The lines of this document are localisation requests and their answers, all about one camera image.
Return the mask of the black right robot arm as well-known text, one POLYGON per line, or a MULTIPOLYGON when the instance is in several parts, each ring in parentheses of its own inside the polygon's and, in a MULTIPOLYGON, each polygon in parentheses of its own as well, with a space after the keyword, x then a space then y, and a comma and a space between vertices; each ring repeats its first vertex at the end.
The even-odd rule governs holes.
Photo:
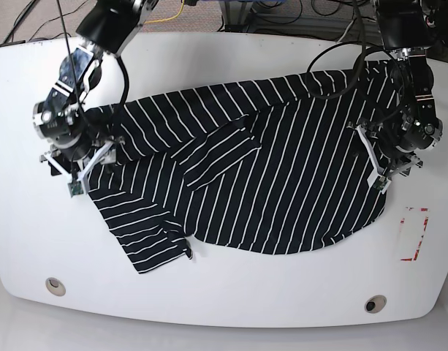
POLYGON ((46 99, 34 106, 34 129, 50 144, 40 160, 50 165, 53 175, 67 178, 71 196, 87 194, 88 175, 97 164, 115 163, 116 148, 124 144, 123 137, 113 134, 113 123, 129 93, 129 76, 121 53, 156 5, 156 1, 98 1, 76 30, 80 44, 68 49, 58 80, 46 99), (99 84, 105 54, 118 62, 124 89, 111 116, 94 121, 87 117, 83 103, 99 84))

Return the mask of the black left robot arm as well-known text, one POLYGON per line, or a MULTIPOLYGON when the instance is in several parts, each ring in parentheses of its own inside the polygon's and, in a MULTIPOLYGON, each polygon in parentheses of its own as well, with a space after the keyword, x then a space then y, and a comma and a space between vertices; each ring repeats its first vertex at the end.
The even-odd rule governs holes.
POLYGON ((419 1, 374 1, 382 46, 390 55, 387 77, 397 94, 397 106, 384 112, 373 103, 377 117, 360 118, 353 125, 373 166, 368 185, 386 192, 392 177, 407 176, 413 166, 422 167, 416 150, 433 148, 442 138, 443 124, 436 116, 432 95, 433 73, 426 49, 433 41, 419 1))

